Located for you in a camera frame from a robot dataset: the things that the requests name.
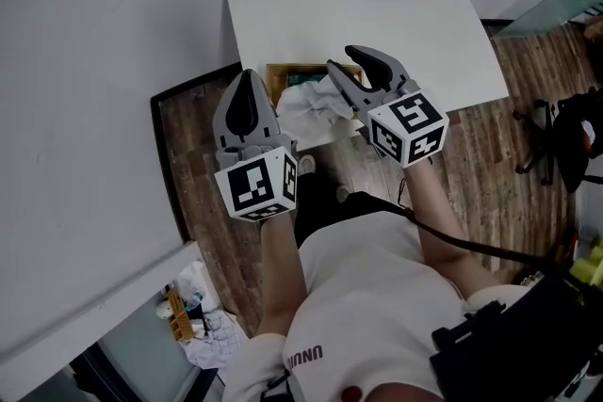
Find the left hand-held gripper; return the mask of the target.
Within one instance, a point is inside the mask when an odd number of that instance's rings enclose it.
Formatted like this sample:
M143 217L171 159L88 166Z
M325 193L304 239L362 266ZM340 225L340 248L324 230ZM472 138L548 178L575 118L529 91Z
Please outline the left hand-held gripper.
M247 74L253 129L247 138L264 144L243 144L248 127ZM297 205L298 163L294 142L281 133L267 87L254 70L241 72L222 93L213 118L215 174L230 217L259 222L289 212Z

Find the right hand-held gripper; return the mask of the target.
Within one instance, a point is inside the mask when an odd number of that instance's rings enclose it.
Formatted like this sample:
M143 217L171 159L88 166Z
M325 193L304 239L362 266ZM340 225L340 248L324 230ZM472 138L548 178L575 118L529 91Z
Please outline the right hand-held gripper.
M448 116L426 97L403 65L382 51L362 45L347 45L345 53L363 69L369 86L330 59L327 71L362 122L358 132L378 155L407 168L440 152Z

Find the white tissue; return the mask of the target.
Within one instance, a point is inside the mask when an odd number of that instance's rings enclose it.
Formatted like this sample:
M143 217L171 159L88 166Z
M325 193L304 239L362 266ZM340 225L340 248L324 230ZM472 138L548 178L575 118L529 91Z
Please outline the white tissue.
M276 113L282 130L304 140L316 140L338 121L349 121L354 116L329 75L286 88Z

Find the person's right forearm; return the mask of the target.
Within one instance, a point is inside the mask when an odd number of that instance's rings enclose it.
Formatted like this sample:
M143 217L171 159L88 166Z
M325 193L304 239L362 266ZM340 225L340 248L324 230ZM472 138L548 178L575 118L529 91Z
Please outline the person's right forearm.
M440 233L466 239L431 162L425 159L405 168L404 177L416 219ZM423 229L418 232L425 264L453 283L463 297L498 285L496 277L469 251Z

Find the person's left forearm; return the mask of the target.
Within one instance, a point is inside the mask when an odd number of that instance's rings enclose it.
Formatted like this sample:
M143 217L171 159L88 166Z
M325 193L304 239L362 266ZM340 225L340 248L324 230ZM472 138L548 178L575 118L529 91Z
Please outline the person's left forearm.
M270 217L262 225L260 235L263 316L256 334L287 336L307 298L290 214Z

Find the wooden tray box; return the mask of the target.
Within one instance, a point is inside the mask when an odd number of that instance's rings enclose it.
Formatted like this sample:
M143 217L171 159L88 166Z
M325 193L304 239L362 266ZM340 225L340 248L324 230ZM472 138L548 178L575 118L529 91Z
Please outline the wooden tray box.
M277 106L283 91L288 88L287 77L290 74L327 74L325 64L268 64L266 66L265 83L269 97Z

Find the black baseboard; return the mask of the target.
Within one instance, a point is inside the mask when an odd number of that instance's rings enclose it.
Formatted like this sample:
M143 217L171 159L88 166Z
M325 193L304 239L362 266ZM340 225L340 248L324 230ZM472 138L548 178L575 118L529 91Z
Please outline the black baseboard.
M220 79L232 80L242 71L241 62L227 65L212 72L197 76L187 82L181 83L175 87L168 88L150 98L151 117L155 135L155 144L164 185L166 187L171 211L174 216L177 230L184 244L191 240L191 235L186 224L183 210L178 199L174 178L171 172L171 159L166 141L163 121L161 117L161 104L172 97L178 96L190 89L197 88L203 84L214 82Z

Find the person's black trousers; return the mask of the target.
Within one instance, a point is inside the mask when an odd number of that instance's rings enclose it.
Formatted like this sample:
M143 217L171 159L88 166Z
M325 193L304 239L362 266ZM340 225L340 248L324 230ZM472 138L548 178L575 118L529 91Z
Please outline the person's black trousers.
M398 215L403 212L394 203L364 191L352 192L339 201L336 189L335 182L322 173L310 172L298 177L294 234L299 248L311 234L338 222L381 211Z

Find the white plastic bag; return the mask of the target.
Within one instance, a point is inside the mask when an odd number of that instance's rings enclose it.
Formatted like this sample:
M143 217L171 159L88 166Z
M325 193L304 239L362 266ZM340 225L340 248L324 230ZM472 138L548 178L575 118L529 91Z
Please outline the white plastic bag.
M211 312L220 305L205 263L200 260L184 268L173 283L188 311L200 306L204 312Z

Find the frosted glass door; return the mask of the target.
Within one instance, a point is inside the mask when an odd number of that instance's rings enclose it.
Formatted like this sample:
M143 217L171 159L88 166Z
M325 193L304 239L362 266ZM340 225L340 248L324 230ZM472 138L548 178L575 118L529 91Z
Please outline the frosted glass door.
M497 32L495 39L545 34L558 26L603 14L603 0L542 0Z

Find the black office chair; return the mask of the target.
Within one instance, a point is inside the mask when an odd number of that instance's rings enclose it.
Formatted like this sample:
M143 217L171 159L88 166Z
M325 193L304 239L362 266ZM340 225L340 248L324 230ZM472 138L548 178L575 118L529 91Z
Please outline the black office chair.
M513 112L513 118L524 122L538 141L531 160L517 165L515 172L527 174L545 159L543 185L552 184L554 169L559 170L568 193L576 192L582 182L603 185L603 175L587 173L590 161L603 155L603 88L590 88L556 104L537 99L533 107L544 109L543 127L530 116Z

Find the person's white shirt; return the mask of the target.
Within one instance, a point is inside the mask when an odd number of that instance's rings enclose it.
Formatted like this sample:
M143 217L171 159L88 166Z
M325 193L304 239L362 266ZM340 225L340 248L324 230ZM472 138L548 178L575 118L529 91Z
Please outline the person's white shirt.
M433 332L526 293L498 285L462 297L424 263L416 228L388 212L323 228L300 256L307 299L287 335L254 337L230 359L224 402L260 402L271 383L295 402L338 402L348 388L369 394L385 383L437 394Z

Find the white checked cloth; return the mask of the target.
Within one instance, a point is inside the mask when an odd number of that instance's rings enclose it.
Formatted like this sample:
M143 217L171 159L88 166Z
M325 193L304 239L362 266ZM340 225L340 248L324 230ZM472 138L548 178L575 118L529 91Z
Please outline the white checked cloth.
M191 321L193 337L180 343L187 360L203 370L224 369L247 340L234 314L224 310L205 313Z

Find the yellow-green foam pieces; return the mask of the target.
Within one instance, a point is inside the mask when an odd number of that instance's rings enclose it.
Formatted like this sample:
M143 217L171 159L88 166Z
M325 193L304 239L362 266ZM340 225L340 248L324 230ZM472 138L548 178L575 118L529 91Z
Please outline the yellow-green foam pieces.
M596 236L591 242L587 258L578 258L570 268L576 279L603 291L603 236Z

